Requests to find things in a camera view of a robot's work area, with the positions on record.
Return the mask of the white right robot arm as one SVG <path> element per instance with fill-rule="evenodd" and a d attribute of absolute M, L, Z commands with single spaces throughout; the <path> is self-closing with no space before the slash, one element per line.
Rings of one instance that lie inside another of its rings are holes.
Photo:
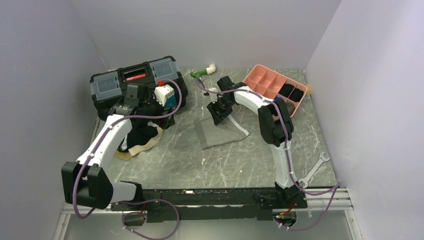
<path fill-rule="evenodd" d="M 296 198 L 303 198 L 297 188 L 293 172 L 291 140 L 294 125 L 283 100 L 274 100 L 260 95 L 245 83 L 234 83 L 228 76 L 218 82 L 218 89 L 206 89 L 200 79 L 197 85 L 212 97 L 207 105 L 213 123 L 219 125 L 229 117 L 235 104 L 242 105 L 257 114 L 262 139 L 269 145 L 275 168 L 275 196 L 270 200 L 287 208 Z"/>

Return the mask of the grey boxer briefs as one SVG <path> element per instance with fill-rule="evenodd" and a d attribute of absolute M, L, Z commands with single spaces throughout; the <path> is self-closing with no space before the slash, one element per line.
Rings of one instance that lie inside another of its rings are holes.
<path fill-rule="evenodd" d="M 202 150 L 239 142 L 250 135 L 231 114 L 218 125 L 211 116 L 195 119 L 193 125 Z"/>

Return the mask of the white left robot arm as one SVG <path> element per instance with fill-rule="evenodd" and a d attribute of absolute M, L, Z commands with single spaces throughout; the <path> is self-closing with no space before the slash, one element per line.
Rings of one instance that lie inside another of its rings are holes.
<path fill-rule="evenodd" d="M 61 169 L 65 201 L 71 204 L 80 219 L 88 217 L 78 207 L 91 211 L 104 210 L 111 203 L 125 204 L 131 210 L 139 209 L 147 202 L 142 185 L 136 182 L 112 183 L 105 169 L 109 166 L 119 145 L 133 129 L 133 119 L 161 120 L 170 118 L 181 107 L 182 101 L 171 112 L 161 106 L 158 113 L 137 114 L 150 103 L 152 93 L 144 93 L 143 85 L 131 83 L 126 95 L 109 110 L 106 122 L 89 148 L 75 161 L 67 161 Z"/>

